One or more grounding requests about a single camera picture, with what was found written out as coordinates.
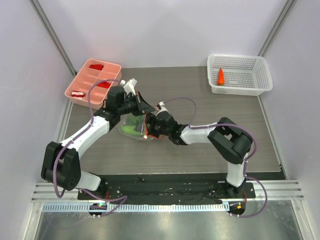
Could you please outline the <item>green fake pepper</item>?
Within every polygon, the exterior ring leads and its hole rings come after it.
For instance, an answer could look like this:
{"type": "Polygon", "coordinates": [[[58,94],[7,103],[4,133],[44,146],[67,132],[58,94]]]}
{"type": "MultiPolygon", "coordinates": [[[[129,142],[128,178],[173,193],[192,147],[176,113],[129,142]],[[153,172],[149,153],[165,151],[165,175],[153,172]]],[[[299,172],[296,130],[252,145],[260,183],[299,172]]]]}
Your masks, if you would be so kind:
{"type": "Polygon", "coordinates": [[[125,123],[130,126],[137,126],[141,124],[143,121],[144,121],[143,115],[140,115],[140,116],[128,115],[125,120],[125,123]]]}

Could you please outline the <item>clear orange zip top bag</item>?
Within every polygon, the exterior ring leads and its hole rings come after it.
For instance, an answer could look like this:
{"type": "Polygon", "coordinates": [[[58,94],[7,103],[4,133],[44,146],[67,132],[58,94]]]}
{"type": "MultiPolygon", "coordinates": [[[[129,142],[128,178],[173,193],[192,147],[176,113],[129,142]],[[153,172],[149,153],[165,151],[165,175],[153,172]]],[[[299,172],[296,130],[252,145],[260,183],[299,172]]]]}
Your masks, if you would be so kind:
{"type": "Polygon", "coordinates": [[[163,139],[161,127],[156,120],[156,115],[161,110],[158,104],[153,106],[156,113],[145,113],[137,110],[135,113],[129,113],[119,122],[117,128],[125,136],[140,141],[151,141],[152,139],[163,139]]]}

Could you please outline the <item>green fake pea pod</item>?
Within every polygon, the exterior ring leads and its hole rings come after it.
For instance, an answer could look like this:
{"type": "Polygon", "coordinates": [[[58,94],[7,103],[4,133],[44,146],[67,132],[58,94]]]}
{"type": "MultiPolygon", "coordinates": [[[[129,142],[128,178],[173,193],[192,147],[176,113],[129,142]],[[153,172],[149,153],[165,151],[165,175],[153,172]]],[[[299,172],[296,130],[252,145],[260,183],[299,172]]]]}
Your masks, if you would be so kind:
{"type": "Polygon", "coordinates": [[[133,125],[124,125],[121,127],[121,130],[128,135],[141,135],[141,131],[137,130],[137,127],[133,125]]]}

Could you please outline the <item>orange fake carrot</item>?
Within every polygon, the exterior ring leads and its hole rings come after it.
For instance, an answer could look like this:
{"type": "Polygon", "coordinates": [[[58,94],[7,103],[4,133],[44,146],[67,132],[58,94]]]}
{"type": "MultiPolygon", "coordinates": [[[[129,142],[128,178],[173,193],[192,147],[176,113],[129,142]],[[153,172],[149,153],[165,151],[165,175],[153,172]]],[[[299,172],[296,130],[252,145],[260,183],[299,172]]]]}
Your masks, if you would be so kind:
{"type": "Polygon", "coordinates": [[[218,72],[217,85],[224,86],[224,84],[225,84],[224,72],[223,72],[223,69],[220,68],[218,72]]]}

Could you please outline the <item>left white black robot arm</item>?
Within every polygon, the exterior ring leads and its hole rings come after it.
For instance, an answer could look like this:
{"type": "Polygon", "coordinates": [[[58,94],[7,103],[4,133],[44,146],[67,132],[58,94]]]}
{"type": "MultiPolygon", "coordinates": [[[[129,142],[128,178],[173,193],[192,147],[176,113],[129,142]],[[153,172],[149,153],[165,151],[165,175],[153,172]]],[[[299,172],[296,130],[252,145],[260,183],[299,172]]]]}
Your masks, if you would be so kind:
{"type": "Polygon", "coordinates": [[[85,126],[62,142],[52,141],[46,146],[41,178],[67,191],[89,190],[93,198],[102,199],[107,192],[106,184],[98,175],[82,171],[80,158],[120,122],[122,115],[141,116],[154,111],[139,93],[126,92],[119,85],[111,87],[103,106],[85,126]]]}

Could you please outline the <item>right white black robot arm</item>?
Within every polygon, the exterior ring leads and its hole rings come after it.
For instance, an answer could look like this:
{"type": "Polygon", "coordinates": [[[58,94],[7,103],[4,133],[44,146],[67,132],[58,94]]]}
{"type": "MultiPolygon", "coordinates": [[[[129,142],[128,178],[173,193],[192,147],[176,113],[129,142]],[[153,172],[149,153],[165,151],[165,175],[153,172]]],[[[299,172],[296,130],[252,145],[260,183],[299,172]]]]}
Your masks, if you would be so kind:
{"type": "Polygon", "coordinates": [[[224,191],[236,198],[244,192],[246,182],[245,162],[251,150],[253,138],[227,117],[209,125],[189,126],[179,124],[167,111],[148,113],[145,117],[146,131],[152,137],[167,136],[178,146],[195,143],[211,144],[227,161],[224,191]]]}

